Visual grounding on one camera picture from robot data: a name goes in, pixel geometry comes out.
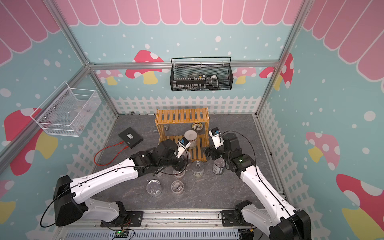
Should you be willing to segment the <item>clear jar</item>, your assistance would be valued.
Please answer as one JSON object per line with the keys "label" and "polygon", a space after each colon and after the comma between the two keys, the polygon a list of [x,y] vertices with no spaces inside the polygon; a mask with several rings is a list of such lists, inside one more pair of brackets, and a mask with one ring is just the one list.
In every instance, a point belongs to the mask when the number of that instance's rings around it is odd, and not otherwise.
{"label": "clear jar", "polygon": [[178,178],[178,179],[182,179],[186,174],[186,171],[176,171],[176,170],[173,170],[173,175]]}

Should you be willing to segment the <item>short silver can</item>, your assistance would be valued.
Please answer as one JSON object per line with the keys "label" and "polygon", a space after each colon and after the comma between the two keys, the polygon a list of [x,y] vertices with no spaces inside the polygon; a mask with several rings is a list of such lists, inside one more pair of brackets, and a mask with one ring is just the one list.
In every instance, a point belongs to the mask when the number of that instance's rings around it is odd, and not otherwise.
{"label": "short silver can", "polygon": [[151,180],[148,182],[146,190],[152,197],[158,197],[161,195],[163,188],[158,180]]}

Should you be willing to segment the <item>tall silver green can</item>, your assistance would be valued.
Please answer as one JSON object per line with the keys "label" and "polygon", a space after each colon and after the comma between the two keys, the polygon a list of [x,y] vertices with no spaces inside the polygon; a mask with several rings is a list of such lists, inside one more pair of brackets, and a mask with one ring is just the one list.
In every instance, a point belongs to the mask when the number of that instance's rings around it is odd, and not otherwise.
{"label": "tall silver green can", "polygon": [[225,168],[225,160],[223,158],[218,158],[214,160],[213,173],[215,175],[221,175],[223,173],[224,168]]}

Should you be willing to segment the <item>white lid can shelf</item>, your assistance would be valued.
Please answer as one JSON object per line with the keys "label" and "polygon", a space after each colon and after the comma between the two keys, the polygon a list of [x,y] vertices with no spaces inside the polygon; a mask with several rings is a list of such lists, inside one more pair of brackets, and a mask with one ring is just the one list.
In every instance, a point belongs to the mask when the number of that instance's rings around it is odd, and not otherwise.
{"label": "white lid can shelf", "polygon": [[185,135],[184,137],[191,143],[189,148],[193,149],[197,146],[197,138],[198,138],[198,134],[196,131],[194,130],[188,130],[185,132]]}

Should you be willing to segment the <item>green label pull-tab can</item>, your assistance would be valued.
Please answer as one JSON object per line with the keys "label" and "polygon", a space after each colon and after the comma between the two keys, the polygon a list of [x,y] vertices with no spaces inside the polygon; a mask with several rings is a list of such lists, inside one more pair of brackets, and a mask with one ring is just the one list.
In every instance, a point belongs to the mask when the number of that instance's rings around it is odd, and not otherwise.
{"label": "green label pull-tab can", "polygon": [[194,161],[192,163],[192,173],[196,178],[200,178],[204,175],[205,165],[202,161]]}

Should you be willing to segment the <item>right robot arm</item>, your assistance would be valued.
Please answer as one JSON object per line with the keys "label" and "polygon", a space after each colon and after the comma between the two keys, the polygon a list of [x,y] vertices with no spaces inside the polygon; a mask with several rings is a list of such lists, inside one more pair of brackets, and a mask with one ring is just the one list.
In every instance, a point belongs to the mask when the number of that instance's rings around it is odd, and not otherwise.
{"label": "right robot arm", "polygon": [[249,201],[241,202],[236,206],[238,222],[255,226],[271,240],[310,240],[310,216],[289,204],[264,177],[255,159],[243,154],[237,132],[221,133],[214,128],[209,135],[213,144],[204,149],[206,158],[213,161],[222,158],[225,167],[235,173],[265,207],[261,211]]}

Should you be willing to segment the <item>red seed plastic jar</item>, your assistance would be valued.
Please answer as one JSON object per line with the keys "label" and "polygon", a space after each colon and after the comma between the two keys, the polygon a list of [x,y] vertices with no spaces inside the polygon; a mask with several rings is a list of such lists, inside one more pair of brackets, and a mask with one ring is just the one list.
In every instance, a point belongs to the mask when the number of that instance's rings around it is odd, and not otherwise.
{"label": "red seed plastic jar", "polygon": [[176,180],[171,184],[171,190],[174,194],[180,195],[184,191],[184,184],[182,181]]}

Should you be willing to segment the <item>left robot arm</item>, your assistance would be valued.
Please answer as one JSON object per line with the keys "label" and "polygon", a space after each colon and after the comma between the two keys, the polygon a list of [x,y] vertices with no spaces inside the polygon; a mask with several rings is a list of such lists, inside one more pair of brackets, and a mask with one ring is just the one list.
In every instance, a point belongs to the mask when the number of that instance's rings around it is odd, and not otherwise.
{"label": "left robot arm", "polygon": [[178,143],[165,140],[156,148],[140,151],[126,160],[99,172],[71,179],[68,175],[57,180],[53,201],[57,227],[75,223],[78,220],[100,220],[106,227],[122,227],[127,222],[127,211],[120,201],[103,202],[93,196],[120,183],[172,167],[181,172],[188,161],[182,155],[190,146],[186,138]]}

